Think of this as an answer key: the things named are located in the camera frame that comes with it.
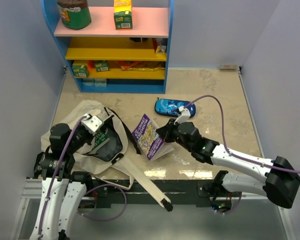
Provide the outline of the green colourful book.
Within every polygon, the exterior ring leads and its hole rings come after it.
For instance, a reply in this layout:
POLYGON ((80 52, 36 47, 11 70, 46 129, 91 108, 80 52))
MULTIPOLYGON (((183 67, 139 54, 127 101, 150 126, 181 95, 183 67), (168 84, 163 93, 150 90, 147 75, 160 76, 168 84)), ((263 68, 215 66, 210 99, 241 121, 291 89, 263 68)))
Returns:
POLYGON ((109 137, 103 131, 99 131, 94 136, 94 145, 90 151, 90 154, 95 154, 100 148, 107 144, 109 140, 109 137))

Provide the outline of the purple treehouse book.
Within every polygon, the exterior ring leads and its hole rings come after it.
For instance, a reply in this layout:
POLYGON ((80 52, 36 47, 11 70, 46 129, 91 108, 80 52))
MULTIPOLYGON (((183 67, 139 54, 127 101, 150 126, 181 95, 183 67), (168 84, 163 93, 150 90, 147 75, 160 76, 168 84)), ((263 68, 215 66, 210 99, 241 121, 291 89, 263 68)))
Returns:
POLYGON ((163 138, 156 132, 158 127, 148 115, 144 114, 132 131, 133 138, 149 161, 154 161, 174 151, 172 145, 164 142, 163 138))

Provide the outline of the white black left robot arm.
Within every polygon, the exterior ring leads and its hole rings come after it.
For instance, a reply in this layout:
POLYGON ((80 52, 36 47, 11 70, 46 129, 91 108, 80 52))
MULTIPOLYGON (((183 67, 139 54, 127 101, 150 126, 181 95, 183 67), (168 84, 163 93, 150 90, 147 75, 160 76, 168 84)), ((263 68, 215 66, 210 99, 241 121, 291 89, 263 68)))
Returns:
POLYGON ((94 190, 87 172, 72 172, 74 154, 94 135, 81 123, 70 128, 58 123, 50 129, 41 170, 41 199, 31 240, 68 240, 70 228, 83 196, 94 190))

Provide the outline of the blue dinosaur pencil case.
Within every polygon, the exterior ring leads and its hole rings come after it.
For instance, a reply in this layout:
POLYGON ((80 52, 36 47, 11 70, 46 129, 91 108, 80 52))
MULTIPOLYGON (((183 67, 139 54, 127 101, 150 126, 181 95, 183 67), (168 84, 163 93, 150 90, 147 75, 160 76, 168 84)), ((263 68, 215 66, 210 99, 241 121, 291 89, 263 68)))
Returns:
POLYGON ((154 111, 166 117, 177 117, 177 108, 187 106, 190 102, 186 100, 175 100, 167 98, 158 98, 154 104, 154 111))

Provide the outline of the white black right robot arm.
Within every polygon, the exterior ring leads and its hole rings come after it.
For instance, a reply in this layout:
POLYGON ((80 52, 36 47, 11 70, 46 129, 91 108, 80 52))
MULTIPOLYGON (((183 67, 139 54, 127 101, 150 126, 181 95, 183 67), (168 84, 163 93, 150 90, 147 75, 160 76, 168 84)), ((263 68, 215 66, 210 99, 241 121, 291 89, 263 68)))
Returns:
POLYGON ((166 143, 177 143, 200 163, 226 167, 214 178, 213 192, 220 197, 228 192, 246 192, 267 197, 273 204, 290 209, 300 187, 300 176, 289 161, 281 156, 275 159, 254 157, 201 136, 192 122, 168 123, 156 130, 166 143))

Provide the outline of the cream canvas backpack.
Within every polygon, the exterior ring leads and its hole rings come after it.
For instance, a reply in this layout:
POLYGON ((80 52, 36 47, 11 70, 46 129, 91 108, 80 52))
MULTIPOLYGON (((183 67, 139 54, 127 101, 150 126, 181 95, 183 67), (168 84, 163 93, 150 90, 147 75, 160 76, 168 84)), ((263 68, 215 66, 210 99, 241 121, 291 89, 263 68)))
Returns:
MULTIPOLYGON (((84 100, 75 107, 61 123, 67 124, 72 128, 81 117, 84 118, 85 114, 97 116, 103 121, 104 124, 99 132, 104 132, 109 137, 109 142, 95 154, 90 154, 90 151, 94 146, 94 135, 91 145, 85 144, 74 153, 75 164, 77 167, 94 176, 103 173, 109 168, 113 168, 127 175, 130 182, 144 182, 150 180, 125 155, 129 143, 133 143, 138 155, 141 154, 141 150, 128 127, 110 108, 105 107, 98 101, 84 100)), ((50 131, 40 138, 41 149, 43 151, 46 150, 50 144, 49 137, 50 131)))

